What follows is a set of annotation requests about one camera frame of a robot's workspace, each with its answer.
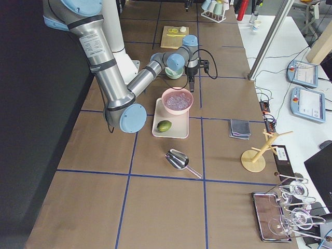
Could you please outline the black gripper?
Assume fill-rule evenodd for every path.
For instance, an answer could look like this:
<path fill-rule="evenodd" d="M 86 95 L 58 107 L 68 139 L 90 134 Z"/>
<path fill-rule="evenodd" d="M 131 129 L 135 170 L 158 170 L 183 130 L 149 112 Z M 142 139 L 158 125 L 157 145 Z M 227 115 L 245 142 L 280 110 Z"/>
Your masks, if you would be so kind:
<path fill-rule="evenodd" d="M 189 90 L 190 92 L 194 92 L 195 90 L 195 75 L 197 74 L 197 68 L 196 67 L 186 67 L 186 75 L 188 77 L 189 82 Z"/>

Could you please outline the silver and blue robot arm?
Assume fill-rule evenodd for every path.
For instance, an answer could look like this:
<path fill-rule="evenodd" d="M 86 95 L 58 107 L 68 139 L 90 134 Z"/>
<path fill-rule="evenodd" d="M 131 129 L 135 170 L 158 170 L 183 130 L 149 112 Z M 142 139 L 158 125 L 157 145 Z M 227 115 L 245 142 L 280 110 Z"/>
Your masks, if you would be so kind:
<path fill-rule="evenodd" d="M 104 116 L 108 125 L 135 133 L 145 124 L 146 109 L 136 98 L 166 67 L 176 71 L 197 60 L 198 39 L 186 35 L 175 52 L 155 53 L 127 84 L 119 69 L 125 52 L 115 1 L 43 1 L 45 25 L 78 37 L 90 71 L 106 96 Z"/>

